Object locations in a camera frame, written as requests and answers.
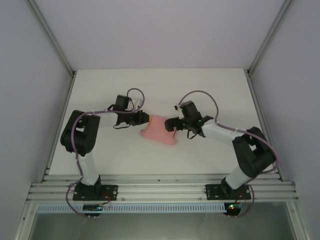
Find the pink cloth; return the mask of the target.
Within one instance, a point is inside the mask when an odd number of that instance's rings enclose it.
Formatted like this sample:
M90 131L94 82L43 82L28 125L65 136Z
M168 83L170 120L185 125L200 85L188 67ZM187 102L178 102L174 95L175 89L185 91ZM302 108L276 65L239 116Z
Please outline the pink cloth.
M177 144L176 133L167 131L165 127L166 117L152 115L149 117L149 123L146 129L140 131L140 135L148 140L156 141L168 146Z

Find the aluminium mounting rail bed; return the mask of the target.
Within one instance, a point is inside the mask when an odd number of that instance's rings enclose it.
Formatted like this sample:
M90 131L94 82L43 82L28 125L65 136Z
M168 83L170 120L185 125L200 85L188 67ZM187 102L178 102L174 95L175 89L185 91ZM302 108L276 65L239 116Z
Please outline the aluminium mounting rail bed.
M104 185L117 185L117 202L204 202L205 186L219 184L221 174L200 175L102 175ZM46 175L41 183L32 183L28 201L61 203L75 175ZM297 201L295 183L282 181L278 173L263 174L251 181L257 202Z

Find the aluminium table side rail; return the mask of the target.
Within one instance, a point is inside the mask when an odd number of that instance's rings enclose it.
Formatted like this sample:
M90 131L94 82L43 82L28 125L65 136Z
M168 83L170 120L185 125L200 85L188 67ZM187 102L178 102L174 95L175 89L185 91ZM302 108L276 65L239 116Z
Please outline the aluminium table side rail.
M259 119L259 123L260 123L261 129L262 129L262 132L264 133L266 140L271 144L271 146L276 148L274 146L273 139L272 139L272 136L269 131L269 126L268 126L268 123L266 120L266 116L265 116L265 113L263 110L262 103L260 101L260 97L258 95L258 91L256 90L256 87L255 87L255 83L254 83L253 79L251 78L249 70L245 69L244 74L245 74L245 77L246 77L246 80L248 83L248 87L249 87L249 90L250 90L250 93L251 93L251 96L253 99L253 103L254 103L254 106L255 106L255 109L257 112L257 116Z
M59 108L59 112L58 112L58 115L57 115L57 120L55 122L55 126L54 126L54 131L53 131L53 135L52 135L52 138L50 140L50 145L49 145L49 148L48 148L48 152L44 158L44 164L43 164L43 169L41 171L41 174L40 174L40 177L39 177L39 182L42 183L44 181L44 178L45 178L45 175L46 175L46 172L47 172L47 169L48 167L51 166L51 162L52 162L52 159L53 159L53 156L54 156L54 153L55 153L55 149L56 149L56 146L57 146L57 142L59 140L59 135L60 135L60 131L61 131L61 128L62 128L62 124L63 124L63 121L64 121L64 117L65 117L65 114L66 114L66 110L67 110L67 107L68 107L68 103L69 103L69 100L70 100L70 96L71 96L71 93L72 93L72 90L73 90L73 86L75 84L75 79L76 79L76 76L77 76L77 70L75 70L71 77L70 77L70 80L69 80L69 83L67 85L67 89L65 91L65 94L63 95L63 98L62 98L62 104L60 105L60 108Z

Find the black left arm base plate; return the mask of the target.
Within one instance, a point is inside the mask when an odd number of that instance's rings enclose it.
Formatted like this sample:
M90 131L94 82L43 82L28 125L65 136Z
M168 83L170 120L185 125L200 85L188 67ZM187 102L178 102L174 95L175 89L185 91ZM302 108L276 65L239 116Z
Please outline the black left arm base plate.
M117 185L85 185L78 184L74 188L73 201L116 201Z

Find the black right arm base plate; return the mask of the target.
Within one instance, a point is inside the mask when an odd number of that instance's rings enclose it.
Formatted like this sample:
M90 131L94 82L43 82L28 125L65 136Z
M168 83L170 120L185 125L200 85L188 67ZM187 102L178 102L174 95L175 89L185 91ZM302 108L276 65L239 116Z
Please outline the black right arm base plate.
M206 184L204 188L207 200L251 200L251 191L248 185L232 189L228 185Z

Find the aluminium frame post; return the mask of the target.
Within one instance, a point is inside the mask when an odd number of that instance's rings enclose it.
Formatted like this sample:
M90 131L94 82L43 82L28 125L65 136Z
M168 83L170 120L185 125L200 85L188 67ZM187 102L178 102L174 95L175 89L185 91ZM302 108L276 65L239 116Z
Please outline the aluminium frame post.
M258 66L260 65L262 59L264 58L267 50L272 44L274 38L276 37L281 25L283 24L286 16L288 15L290 9L296 0L283 0L279 10L277 11L262 43L260 44L257 53L255 54L249 68L247 69L247 74L250 78L255 74Z
M60 46L57 38L55 37L52 29L50 28L49 24L47 23L47 20L45 19L45 16L41 12L38 4L35 0L24 0L25 4L29 8L30 12L32 13L34 19L38 23L39 27L41 28L43 34L47 38L49 44L51 45L53 51L59 58L59 61L64 66L65 70L68 72L68 74L73 78L75 75L75 70L71 67L71 64L69 63L67 56L65 55L62 47Z

